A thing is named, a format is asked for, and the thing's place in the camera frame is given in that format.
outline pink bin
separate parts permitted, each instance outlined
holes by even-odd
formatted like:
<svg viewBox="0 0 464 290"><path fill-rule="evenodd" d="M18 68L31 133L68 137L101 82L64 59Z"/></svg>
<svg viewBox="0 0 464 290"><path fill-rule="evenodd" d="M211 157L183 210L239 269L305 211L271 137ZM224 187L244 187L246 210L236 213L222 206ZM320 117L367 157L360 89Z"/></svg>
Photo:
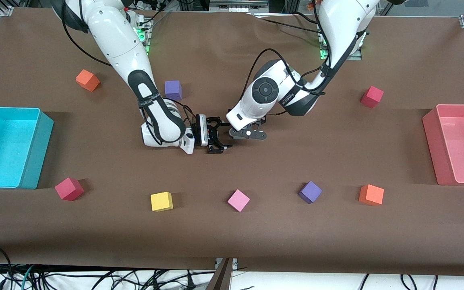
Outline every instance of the pink bin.
<svg viewBox="0 0 464 290"><path fill-rule="evenodd" d="M464 105L437 105L422 119L439 185L464 185Z"/></svg>

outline cube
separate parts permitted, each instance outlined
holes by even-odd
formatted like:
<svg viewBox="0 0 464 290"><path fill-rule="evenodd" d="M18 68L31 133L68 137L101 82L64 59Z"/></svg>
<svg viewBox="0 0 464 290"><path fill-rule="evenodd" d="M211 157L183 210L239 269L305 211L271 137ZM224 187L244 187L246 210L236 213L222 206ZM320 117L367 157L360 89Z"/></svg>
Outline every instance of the cube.
<svg viewBox="0 0 464 290"><path fill-rule="evenodd" d="M182 99L182 85L180 81L166 81L164 88L168 99L174 99L175 101Z"/></svg>
<svg viewBox="0 0 464 290"><path fill-rule="evenodd" d="M365 95L361 99L361 103L370 109L375 108L377 104L381 101L383 98L384 92L382 90L379 90L378 88L371 86L368 91L366 91Z"/></svg>
<svg viewBox="0 0 464 290"><path fill-rule="evenodd" d="M228 200L228 204L230 204L234 209L241 212L247 203L250 201L250 198L245 196L239 189L234 192L234 194Z"/></svg>
<svg viewBox="0 0 464 290"><path fill-rule="evenodd" d="M165 191L163 193L151 195L151 209L153 211L167 211L168 209L173 209L171 193Z"/></svg>
<svg viewBox="0 0 464 290"><path fill-rule="evenodd" d="M83 193L79 181L70 177L55 186L55 190L60 198L68 201L76 200Z"/></svg>
<svg viewBox="0 0 464 290"><path fill-rule="evenodd" d="M361 187L361 193L359 193L359 201L368 205L383 204L383 197L384 189L371 184Z"/></svg>
<svg viewBox="0 0 464 290"><path fill-rule="evenodd" d="M94 91L99 85L99 79L91 72L81 70L81 73L76 77L76 82L81 85L82 88Z"/></svg>
<svg viewBox="0 0 464 290"><path fill-rule="evenodd" d="M314 182L309 181L304 188L298 193L298 195L305 201L307 204L312 204L316 199L322 194L322 189L318 187Z"/></svg>

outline grey floor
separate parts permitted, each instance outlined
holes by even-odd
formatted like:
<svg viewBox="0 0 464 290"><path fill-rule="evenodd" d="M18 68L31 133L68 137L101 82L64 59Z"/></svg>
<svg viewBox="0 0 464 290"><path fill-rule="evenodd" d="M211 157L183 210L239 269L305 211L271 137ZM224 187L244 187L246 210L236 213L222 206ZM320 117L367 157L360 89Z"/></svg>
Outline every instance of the grey floor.
<svg viewBox="0 0 464 290"><path fill-rule="evenodd" d="M464 0L409 0L395 5L389 15L398 16L456 16L464 13Z"/></svg>

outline orange cube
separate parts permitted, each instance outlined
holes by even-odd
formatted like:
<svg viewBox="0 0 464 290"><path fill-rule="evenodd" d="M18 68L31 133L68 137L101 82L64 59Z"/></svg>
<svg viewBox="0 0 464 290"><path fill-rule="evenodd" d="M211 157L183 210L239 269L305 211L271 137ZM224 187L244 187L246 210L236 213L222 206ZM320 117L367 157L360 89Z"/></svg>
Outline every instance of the orange cube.
<svg viewBox="0 0 464 290"><path fill-rule="evenodd" d="M361 187L359 201L368 205L383 204L384 189L371 184Z"/></svg>
<svg viewBox="0 0 464 290"><path fill-rule="evenodd" d="M91 92L99 85L99 79L93 73L86 70L81 70L81 73L76 77L76 82L82 88Z"/></svg>

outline yellow cube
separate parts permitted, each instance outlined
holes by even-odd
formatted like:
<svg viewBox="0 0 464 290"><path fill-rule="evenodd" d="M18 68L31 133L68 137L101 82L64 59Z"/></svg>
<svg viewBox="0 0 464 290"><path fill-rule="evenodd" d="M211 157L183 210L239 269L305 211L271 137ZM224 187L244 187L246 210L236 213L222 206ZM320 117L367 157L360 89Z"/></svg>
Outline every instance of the yellow cube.
<svg viewBox="0 0 464 290"><path fill-rule="evenodd" d="M168 209L173 209L171 193L166 191L164 193L155 193L151 195L151 209L153 211L167 211Z"/></svg>

